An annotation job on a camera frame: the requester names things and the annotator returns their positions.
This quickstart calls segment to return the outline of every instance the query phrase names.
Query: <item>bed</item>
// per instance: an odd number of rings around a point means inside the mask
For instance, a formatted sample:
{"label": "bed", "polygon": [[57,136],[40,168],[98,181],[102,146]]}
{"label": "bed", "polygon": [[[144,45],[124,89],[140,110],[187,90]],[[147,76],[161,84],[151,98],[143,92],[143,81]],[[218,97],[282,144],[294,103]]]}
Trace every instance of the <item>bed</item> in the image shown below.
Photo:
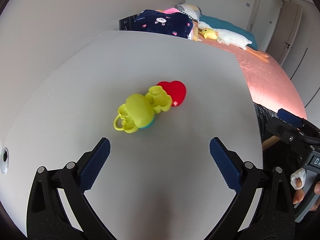
{"label": "bed", "polygon": [[[197,26],[200,28],[198,22],[204,20],[206,24],[210,24],[213,28],[238,33],[248,42],[252,42],[244,48],[246,50],[243,50],[233,45],[205,39],[199,34],[197,28]],[[297,116],[307,118],[302,100],[281,66],[271,56],[268,56],[267,61],[258,58],[261,52],[257,51],[258,46],[252,33],[229,22],[204,16],[197,6],[187,4],[177,5],[176,8],[165,11],[144,10],[136,18],[133,30],[188,38],[192,40],[190,42],[202,42],[235,54],[253,102],[274,112],[283,108]]]}

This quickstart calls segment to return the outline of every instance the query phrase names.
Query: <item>power outlet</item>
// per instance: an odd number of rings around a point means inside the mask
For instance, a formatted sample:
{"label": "power outlet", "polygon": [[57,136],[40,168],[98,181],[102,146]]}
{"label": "power outlet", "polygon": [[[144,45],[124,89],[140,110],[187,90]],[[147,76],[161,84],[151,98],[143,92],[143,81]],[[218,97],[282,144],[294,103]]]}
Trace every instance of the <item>power outlet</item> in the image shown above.
{"label": "power outlet", "polygon": [[131,31],[134,20],[137,18],[137,14],[131,15],[127,18],[119,20],[119,30],[121,31]]}

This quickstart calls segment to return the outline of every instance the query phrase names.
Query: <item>yellow plastic toy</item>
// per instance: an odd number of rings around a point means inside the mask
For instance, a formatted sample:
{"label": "yellow plastic toy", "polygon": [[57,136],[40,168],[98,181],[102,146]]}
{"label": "yellow plastic toy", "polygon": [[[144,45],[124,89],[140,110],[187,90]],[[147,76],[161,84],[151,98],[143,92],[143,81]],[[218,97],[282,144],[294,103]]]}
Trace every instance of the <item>yellow plastic toy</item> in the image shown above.
{"label": "yellow plastic toy", "polygon": [[215,32],[213,29],[208,29],[205,28],[204,30],[201,31],[201,35],[205,38],[205,39],[209,39],[209,40],[217,40],[218,36],[217,36],[218,32]]}
{"label": "yellow plastic toy", "polygon": [[[113,126],[118,131],[136,132],[139,128],[149,127],[155,114],[167,112],[171,105],[171,96],[161,86],[151,87],[145,96],[132,94],[126,99],[125,104],[118,108],[118,116],[113,121]],[[117,126],[119,118],[122,119],[122,127]]]}

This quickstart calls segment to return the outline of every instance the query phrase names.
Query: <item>orange plush leg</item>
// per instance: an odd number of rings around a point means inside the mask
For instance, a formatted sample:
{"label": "orange plush leg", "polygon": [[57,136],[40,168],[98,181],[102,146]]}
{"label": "orange plush leg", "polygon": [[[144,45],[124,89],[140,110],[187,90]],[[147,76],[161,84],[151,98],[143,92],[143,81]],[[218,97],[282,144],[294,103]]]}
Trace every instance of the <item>orange plush leg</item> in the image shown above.
{"label": "orange plush leg", "polygon": [[260,60],[262,60],[263,62],[265,63],[270,63],[269,60],[267,60],[267,58],[265,56],[268,57],[268,55],[264,54],[263,52],[260,52],[260,51],[255,51],[254,49],[251,49],[249,48],[248,46],[247,47],[247,52],[249,52],[250,54],[256,56],[257,58],[259,58]]}

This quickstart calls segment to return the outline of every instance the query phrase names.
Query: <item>yellow chick plush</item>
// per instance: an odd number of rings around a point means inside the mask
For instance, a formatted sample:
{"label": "yellow chick plush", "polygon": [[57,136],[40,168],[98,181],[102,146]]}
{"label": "yellow chick plush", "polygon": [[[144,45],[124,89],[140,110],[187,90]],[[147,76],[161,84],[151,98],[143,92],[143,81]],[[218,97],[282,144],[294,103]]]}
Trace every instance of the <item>yellow chick plush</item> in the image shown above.
{"label": "yellow chick plush", "polygon": [[214,41],[218,38],[217,34],[218,33],[215,32],[213,29],[208,29],[208,28],[205,28],[204,30],[201,31],[201,35],[205,39],[214,40]]}

